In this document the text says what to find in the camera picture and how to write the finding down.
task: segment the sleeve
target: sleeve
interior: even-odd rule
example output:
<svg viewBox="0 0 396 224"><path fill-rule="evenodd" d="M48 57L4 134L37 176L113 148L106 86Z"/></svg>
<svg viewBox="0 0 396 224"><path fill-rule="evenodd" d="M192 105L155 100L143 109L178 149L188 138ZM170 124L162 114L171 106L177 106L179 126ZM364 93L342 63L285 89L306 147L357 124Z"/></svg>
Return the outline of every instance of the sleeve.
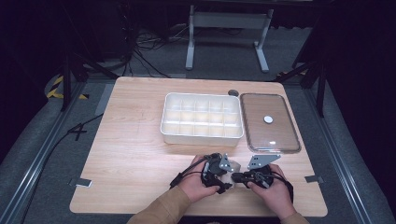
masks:
<svg viewBox="0 0 396 224"><path fill-rule="evenodd" d="M309 224L309 222L300 214L294 213L280 221L281 224Z"/></svg>
<svg viewBox="0 0 396 224"><path fill-rule="evenodd" d="M183 217L190 204L187 194L176 186L166 191L146 209L132 216L128 224L176 224Z"/></svg>

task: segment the wooden table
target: wooden table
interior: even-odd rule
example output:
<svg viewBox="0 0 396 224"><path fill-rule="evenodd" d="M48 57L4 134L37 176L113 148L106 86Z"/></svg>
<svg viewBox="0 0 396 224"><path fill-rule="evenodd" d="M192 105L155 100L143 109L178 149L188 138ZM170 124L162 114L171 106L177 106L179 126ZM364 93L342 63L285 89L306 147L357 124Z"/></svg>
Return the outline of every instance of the wooden table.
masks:
<svg viewBox="0 0 396 224"><path fill-rule="evenodd" d="M175 176L187 168L197 154L228 153L230 160L246 171L253 153L246 137L237 147L168 145L160 132L165 95L169 92L227 94L257 92L282 95L287 101L302 150L282 155L280 165L294 186L294 205L306 217L324 217L327 207L314 175L283 86L278 83L120 77L110 96L81 178L90 188L77 187L70 203L75 213L135 214L169 189ZM274 214L243 185L193 204L187 216L267 217Z"/></svg>

